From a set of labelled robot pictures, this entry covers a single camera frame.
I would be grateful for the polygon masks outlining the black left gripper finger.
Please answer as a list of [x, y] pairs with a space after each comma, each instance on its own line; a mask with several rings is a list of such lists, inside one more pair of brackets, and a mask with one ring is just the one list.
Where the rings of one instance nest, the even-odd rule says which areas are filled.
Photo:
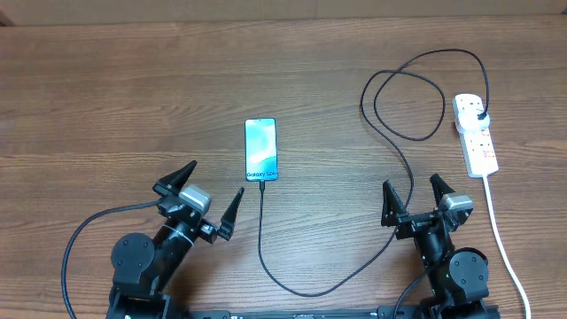
[[244, 193], [245, 188], [241, 187], [221, 218], [221, 226], [218, 230], [218, 236], [222, 237], [226, 241], [229, 241], [234, 233], [237, 211]]
[[170, 195], [178, 195], [180, 190], [190, 178], [191, 173], [198, 163], [193, 160], [186, 166], [174, 171], [169, 175], [161, 177], [152, 187], [152, 190], [162, 198]]

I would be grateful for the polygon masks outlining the blue Galaxy smartphone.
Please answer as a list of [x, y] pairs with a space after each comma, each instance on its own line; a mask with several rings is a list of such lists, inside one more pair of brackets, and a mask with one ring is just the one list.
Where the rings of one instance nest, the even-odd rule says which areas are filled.
[[245, 177], [249, 182], [278, 179], [276, 120], [245, 121]]

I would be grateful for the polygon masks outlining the white power strip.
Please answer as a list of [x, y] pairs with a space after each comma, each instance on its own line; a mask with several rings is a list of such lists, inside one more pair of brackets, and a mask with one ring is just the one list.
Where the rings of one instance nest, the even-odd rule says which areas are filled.
[[[459, 112], [484, 112], [482, 99], [473, 94], [456, 95], [452, 105], [454, 123]], [[469, 134], [459, 133], [459, 137], [469, 177], [482, 178], [499, 169], [489, 128]]]

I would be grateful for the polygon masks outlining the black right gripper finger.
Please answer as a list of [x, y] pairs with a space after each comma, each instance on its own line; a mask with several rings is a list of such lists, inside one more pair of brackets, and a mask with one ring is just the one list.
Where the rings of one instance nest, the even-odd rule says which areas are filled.
[[430, 177], [431, 187], [437, 208], [449, 208], [451, 206], [451, 196], [455, 194], [453, 190], [438, 174]]
[[389, 181], [383, 183], [383, 198], [381, 225], [398, 226], [403, 218], [408, 217], [408, 211]]

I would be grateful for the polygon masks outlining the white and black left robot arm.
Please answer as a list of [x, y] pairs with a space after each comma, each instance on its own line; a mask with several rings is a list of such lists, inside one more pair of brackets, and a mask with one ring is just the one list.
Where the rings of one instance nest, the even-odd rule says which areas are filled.
[[187, 307], [164, 293], [169, 280], [198, 239], [212, 244], [230, 240], [245, 189], [240, 188], [219, 226], [205, 218], [212, 196], [187, 184], [197, 162], [161, 177], [153, 186], [161, 201], [156, 205], [166, 218], [154, 237], [130, 233], [115, 244], [108, 318], [190, 318]]

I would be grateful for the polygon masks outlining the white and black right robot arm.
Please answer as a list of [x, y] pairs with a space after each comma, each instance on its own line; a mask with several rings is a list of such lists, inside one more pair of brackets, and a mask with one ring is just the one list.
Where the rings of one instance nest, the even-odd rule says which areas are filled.
[[496, 319], [496, 306], [487, 306], [488, 259], [476, 248], [456, 249], [450, 234], [473, 211], [472, 199], [453, 190], [437, 174], [430, 177], [436, 206], [410, 214], [390, 182], [383, 183], [381, 224], [394, 227], [398, 240], [411, 238], [424, 267], [392, 307], [377, 309], [379, 318]]

